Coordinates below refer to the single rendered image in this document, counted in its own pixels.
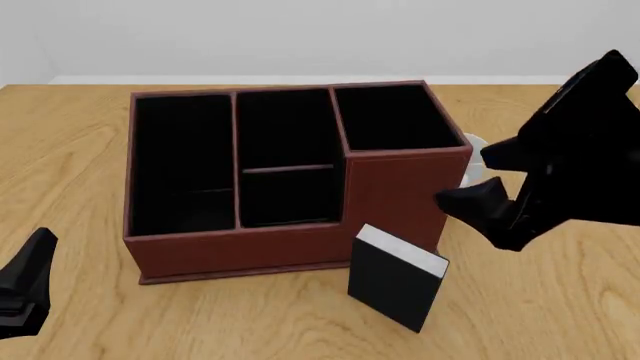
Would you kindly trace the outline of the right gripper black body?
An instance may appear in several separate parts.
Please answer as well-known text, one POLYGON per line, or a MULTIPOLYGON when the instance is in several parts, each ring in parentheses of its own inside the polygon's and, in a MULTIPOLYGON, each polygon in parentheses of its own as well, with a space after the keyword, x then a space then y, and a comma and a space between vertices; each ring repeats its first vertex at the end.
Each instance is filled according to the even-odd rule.
POLYGON ((639 74, 618 50, 578 71, 514 136, 529 158, 513 230, 523 248, 570 220, 639 224, 639 74))

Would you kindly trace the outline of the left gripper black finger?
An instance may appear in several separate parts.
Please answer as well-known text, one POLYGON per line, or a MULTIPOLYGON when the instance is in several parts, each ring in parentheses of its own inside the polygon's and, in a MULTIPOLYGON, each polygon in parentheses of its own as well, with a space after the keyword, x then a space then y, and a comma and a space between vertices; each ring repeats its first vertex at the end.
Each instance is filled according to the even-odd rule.
POLYGON ((39 227, 0 269, 0 302, 49 305, 49 279, 57 236, 39 227))

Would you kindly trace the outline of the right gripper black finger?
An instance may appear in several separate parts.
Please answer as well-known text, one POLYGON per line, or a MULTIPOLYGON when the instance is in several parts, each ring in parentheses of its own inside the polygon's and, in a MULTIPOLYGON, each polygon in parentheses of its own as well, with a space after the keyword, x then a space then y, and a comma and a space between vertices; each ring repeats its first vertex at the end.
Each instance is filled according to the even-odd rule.
POLYGON ((509 199, 499 177, 466 188, 439 191, 435 201, 442 212, 469 225, 492 245, 518 245, 513 227, 520 207, 509 199))
POLYGON ((488 169, 528 175, 529 158, 517 137, 486 146, 480 155, 488 169))

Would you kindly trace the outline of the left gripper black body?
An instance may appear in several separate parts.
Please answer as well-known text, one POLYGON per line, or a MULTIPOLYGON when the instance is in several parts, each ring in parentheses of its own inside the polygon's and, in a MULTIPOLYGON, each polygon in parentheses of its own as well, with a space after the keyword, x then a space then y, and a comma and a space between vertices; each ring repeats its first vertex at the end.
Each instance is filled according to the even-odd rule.
POLYGON ((48 296, 0 288, 0 336, 38 335, 50 309, 48 296))

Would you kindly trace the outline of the red-brown desk caddy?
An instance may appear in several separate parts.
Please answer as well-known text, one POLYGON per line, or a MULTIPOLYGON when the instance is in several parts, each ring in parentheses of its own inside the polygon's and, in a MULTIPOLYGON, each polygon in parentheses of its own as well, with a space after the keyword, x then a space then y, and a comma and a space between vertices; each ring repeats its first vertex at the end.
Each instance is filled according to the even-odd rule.
POLYGON ((344 268, 365 225, 432 251, 470 155, 421 80, 135 92, 123 240, 144 285, 344 268))

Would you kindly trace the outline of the black book with white pages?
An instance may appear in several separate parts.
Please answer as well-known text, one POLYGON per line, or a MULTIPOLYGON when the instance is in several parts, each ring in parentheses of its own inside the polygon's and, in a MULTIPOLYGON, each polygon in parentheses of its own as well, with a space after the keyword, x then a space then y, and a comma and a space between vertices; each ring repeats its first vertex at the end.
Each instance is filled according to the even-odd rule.
POLYGON ((352 243, 347 293, 418 333, 449 264, 436 252, 364 224, 352 243))

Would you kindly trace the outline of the small pale rounded plate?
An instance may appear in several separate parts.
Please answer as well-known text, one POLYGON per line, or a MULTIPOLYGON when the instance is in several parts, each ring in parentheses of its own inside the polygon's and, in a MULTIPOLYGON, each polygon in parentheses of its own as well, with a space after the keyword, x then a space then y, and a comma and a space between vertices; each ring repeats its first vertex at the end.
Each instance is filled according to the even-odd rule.
POLYGON ((486 170, 486 166, 481 156, 481 150, 487 146, 487 142, 474 134, 465 133, 464 135, 472 146, 472 153, 463 179, 460 183, 461 188, 466 188, 474 182, 482 179, 483 173, 486 170))

